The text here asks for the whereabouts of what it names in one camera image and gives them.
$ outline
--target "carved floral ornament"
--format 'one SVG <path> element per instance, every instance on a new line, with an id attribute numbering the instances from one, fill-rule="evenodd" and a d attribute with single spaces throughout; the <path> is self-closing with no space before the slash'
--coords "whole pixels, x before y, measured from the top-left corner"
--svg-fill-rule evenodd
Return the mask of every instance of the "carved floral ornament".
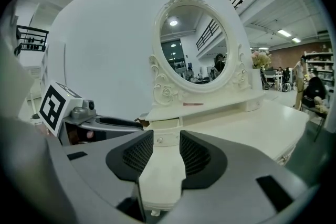
<path id="1" fill-rule="evenodd" d="M 182 4 L 195 4 L 199 7 L 202 7 L 208 10 L 212 15 L 215 14 L 203 0 L 170 0 L 167 2 L 163 10 L 161 11 L 158 21 L 162 20 L 163 16 L 167 14 L 167 11 L 172 8 L 172 6 L 177 7 Z M 238 91 L 242 91 L 244 89 L 250 88 L 248 83 L 247 72 L 245 66 L 243 64 L 242 58 L 244 57 L 243 53 L 240 53 L 241 44 L 236 45 L 235 48 L 232 48 L 231 51 L 233 55 L 230 57 L 231 71 L 229 75 L 229 79 L 222 80 L 221 77 L 217 78 L 218 81 L 211 82 L 210 84 L 217 84 L 216 88 L 213 90 L 209 90 L 210 86 L 207 84 L 206 86 L 192 84 L 188 81 L 182 79 L 175 71 L 170 70 L 170 66 L 168 64 L 165 65 L 165 57 L 163 53 L 161 53 L 161 45 L 155 42 L 154 46 L 154 55 L 151 55 L 149 60 L 151 64 L 151 69 L 154 71 L 154 101 L 155 104 L 167 106 L 173 103 L 181 103 L 183 99 L 190 94 L 204 94 L 214 92 L 220 90 L 222 93 L 227 92 L 227 94 Z"/>

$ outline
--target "white vase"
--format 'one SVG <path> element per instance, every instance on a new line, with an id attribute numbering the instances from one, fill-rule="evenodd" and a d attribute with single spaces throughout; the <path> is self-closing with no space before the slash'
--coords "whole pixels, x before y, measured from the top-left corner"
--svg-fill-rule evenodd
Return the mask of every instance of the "white vase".
<path id="1" fill-rule="evenodd" d="M 263 85 L 260 77 L 260 69 L 252 69 L 251 86 L 253 90 L 263 90 Z"/>

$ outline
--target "fluorescent light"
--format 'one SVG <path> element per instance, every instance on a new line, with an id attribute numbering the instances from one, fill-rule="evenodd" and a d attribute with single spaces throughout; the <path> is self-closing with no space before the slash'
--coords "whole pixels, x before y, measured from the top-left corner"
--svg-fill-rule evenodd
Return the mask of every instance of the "fluorescent light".
<path id="1" fill-rule="evenodd" d="M 284 35 L 285 37 L 290 37 L 291 36 L 290 33 L 287 33 L 286 31 L 283 31 L 283 30 L 279 30 L 278 33 Z"/>

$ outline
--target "mirror frame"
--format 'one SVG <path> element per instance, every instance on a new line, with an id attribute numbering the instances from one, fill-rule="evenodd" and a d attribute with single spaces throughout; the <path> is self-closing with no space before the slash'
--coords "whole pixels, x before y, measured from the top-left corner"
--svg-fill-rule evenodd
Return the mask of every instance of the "mirror frame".
<path id="1" fill-rule="evenodd" d="M 184 78 L 180 77 L 174 69 L 171 68 L 164 56 L 161 47 L 161 28 L 164 22 L 168 19 L 169 12 L 180 6 L 196 6 L 204 9 L 210 16 L 213 17 L 214 20 L 216 20 L 225 35 L 227 47 L 227 60 L 225 69 L 215 80 L 210 83 L 199 85 L 185 80 Z M 169 79 L 179 88 L 186 92 L 192 93 L 210 93 L 218 90 L 227 84 L 233 77 L 237 64 L 242 64 L 239 55 L 239 44 L 235 35 L 233 34 L 230 23 L 227 19 L 221 16 L 214 7 L 205 3 L 203 0 L 170 0 L 161 8 L 154 22 L 153 52 L 153 56 L 157 59 L 158 64 L 163 69 L 164 73 L 169 77 Z"/>

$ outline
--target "vanity table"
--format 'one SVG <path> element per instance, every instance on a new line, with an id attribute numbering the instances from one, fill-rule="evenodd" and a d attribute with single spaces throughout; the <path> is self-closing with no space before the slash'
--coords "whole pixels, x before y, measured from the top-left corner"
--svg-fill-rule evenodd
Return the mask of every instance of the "vanity table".
<path id="1" fill-rule="evenodd" d="M 207 84 L 183 79 L 162 51 L 162 26 L 184 6 L 208 13 L 226 42 L 225 68 Z M 251 87 L 250 44 L 229 0 L 74 0 L 52 25 L 46 61 L 48 80 L 94 100 L 99 113 L 134 120 L 148 112 L 153 154 L 139 178 L 147 210 L 171 210 L 181 197 L 182 131 L 244 144 L 284 165 L 308 121 Z"/>

